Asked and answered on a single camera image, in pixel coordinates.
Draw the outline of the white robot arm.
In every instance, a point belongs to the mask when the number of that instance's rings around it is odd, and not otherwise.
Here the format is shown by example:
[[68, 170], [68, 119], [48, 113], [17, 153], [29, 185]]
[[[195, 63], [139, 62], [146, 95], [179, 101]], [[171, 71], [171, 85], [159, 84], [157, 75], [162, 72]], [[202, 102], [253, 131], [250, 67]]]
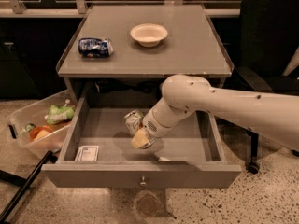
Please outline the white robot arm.
[[132, 139], [135, 148], [169, 133], [180, 121], [204, 111], [290, 149], [299, 148], [299, 97], [215, 88], [202, 77], [173, 75], [162, 85], [162, 98], [143, 118]]

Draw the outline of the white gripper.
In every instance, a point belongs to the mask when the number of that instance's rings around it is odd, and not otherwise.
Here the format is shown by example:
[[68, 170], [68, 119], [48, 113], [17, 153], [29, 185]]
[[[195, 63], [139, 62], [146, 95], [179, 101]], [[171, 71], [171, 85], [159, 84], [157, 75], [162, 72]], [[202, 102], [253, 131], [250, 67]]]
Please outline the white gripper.
[[158, 138], [165, 136], [192, 113], [193, 110], [172, 107], [164, 98], [161, 98], [143, 118], [143, 125], [146, 129], [141, 128], [135, 133], [132, 146], [137, 149], [151, 147], [155, 142], [151, 136]]

